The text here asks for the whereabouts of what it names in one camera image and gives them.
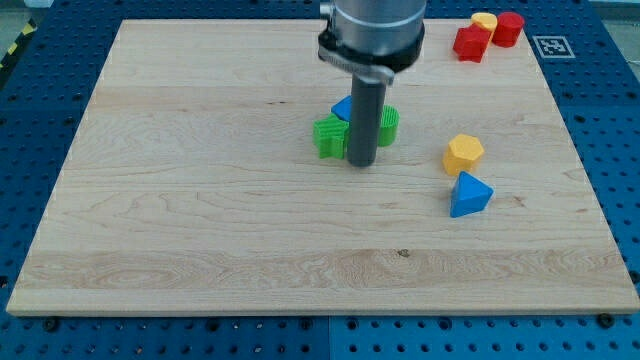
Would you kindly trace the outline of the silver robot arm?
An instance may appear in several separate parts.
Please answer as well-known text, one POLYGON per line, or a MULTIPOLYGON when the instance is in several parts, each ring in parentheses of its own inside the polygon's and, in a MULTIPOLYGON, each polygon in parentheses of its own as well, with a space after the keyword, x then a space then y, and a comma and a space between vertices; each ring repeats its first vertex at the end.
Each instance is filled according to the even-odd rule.
POLYGON ((393 84, 419 57, 426 0, 329 0, 319 5, 326 21, 318 57, 370 83, 393 84))

